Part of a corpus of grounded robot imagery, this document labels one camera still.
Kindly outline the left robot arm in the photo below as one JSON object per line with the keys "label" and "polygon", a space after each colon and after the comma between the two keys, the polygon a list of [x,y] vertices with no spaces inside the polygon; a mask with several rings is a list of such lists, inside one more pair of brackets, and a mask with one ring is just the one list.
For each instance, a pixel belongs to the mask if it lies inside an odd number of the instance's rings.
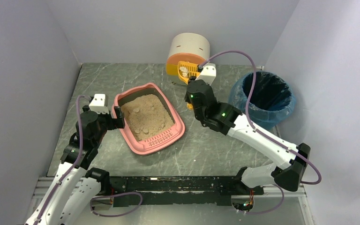
{"label": "left robot arm", "polygon": [[27,225],[72,225],[93,197],[113,194],[109,172],[90,164],[107,131],[125,127],[123,113],[118,106],[112,112],[91,105],[82,110],[56,175]]}

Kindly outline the yellow litter scoop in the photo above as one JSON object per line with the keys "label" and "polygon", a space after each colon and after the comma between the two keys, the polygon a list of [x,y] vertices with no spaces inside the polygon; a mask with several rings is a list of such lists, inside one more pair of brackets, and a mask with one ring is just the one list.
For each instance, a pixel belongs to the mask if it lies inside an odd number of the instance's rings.
{"label": "yellow litter scoop", "polygon": [[193,106],[190,101],[190,97],[188,95],[188,84],[190,81],[195,80],[199,77],[201,71],[198,67],[198,64],[194,64],[187,61],[179,61],[177,64],[177,72],[180,81],[186,84],[186,94],[185,94],[185,101],[187,102],[187,108],[189,110],[193,110]]}

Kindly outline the pink cat litter box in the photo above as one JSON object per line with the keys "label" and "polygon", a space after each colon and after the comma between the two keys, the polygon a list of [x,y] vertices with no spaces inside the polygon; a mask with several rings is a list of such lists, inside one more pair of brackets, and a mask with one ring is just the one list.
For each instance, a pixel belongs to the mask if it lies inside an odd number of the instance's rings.
{"label": "pink cat litter box", "polygon": [[185,133],[185,124],[179,113],[164,95],[162,90],[152,82],[117,94],[114,98],[112,109],[116,106],[122,107],[123,105],[146,95],[154,95],[158,98],[158,101],[163,106],[164,111],[168,114],[173,124],[168,128],[164,127],[163,131],[159,131],[158,134],[143,138],[139,141],[131,131],[128,122],[125,121],[125,128],[120,129],[120,133],[129,148],[138,155],[148,155],[160,151],[179,140]]}

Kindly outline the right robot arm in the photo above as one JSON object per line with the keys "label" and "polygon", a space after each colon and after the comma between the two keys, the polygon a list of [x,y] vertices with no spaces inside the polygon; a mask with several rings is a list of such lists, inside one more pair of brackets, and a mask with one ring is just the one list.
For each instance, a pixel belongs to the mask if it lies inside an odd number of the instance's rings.
{"label": "right robot arm", "polygon": [[272,163],[241,169],[240,181],[248,188],[278,185],[295,192],[301,184],[311,148],[305,143],[296,145],[249,122],[246,114],[236,107],[218,102],[213,89],[203,80],[190,81],[185,101],[192,106],[195,118],[203,127],[240,140],[253,147]]}

